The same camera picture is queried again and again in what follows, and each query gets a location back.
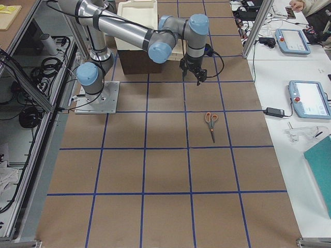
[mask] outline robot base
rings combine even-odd
[[[85,97],[79,98],[77,106],[87,104],[85,106],[75,109],[76,114],[115,114],[117,106],[117,98],[119,91],[119,81],[105,81],[103,92],[108,92],[105,100],[96,100],[97,103],[91,104]],[[81,87],[79,94],[85,94],[83,87]]]

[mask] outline blue joint cap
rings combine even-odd
[[[188,22],[190,28],[198,35],[207,35],[209,29],[209,19],[204,14],[194,14]]]
[[[161,16],[160,18],[160,21],[159,21],[159,26],[158,26],[158,29],[161,30],[164,26],[164,23],[166,22],[166,20],[169,18],[169,17],[172,17],[171,15],[165,15],[165,16]]]
[[[171,52],[171,47],[164,42],[155,42],[148,49],[149,57],[158,64],[166,62]]]
[[[91,62],[86,62],[77,69],[77,78],[83,86],[89,86],[94,83],[98,75],[98,67]]]

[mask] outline blue tablet frame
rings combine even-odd
[[[284,36],[283,36],[283,31],[293,31],[293,32],[297,32],[301,38],[301,41],[304,45],[304,50],[290,50],[288,49],[287,45],[286,45],[286,40],[283,40],[281,41],[281,38],[284,39]],[[277,43],[279,45],[279,48],[280,50],[283,52],[283,53],[290,53],[290,54],[301,54],[301,55],[307,55],[307,54],[310,54],[310,48],[305,40],[305,35],[302,33],[301,30],[297,30],[297,29],[276,29],[276,32],[275,32],[275,36],[276,36],[276,40],[277,40]]]
[[[296,84],[297,83],[306,83],[306,84],[316,84],[318,86],[318,90],[320,93],[320,96],[323,101],[323,105],[325,107],[325,110],[328,112],[327,115],[308,115],[305,114],[304,108],[301,102],[296,102],[294,99],[296,97],[300,97],[299,91],[297,89]],[[324,93],[324,90],[322,88],[322,85],[320,82],[315,82],[315,81],[297,81],[297,80],[291,80],[289,82],[289,92],[291,96],[291,101],[293,103],[293,108],[297,115],[302,118],[314,118],[314,119],[331,119],[331,108],[328,104],[326,95]]]

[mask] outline tablet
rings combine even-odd
[[[276,40],[283,53],[310,54],[310,48],[301,30],[277,29]]]
[[[331,108],[320,82],[292,80],[289,91],[299,117],[331,119]]]

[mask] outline smartphone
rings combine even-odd
[[[289,19],[295,19],[295,14],[291,7],[285,7]]]

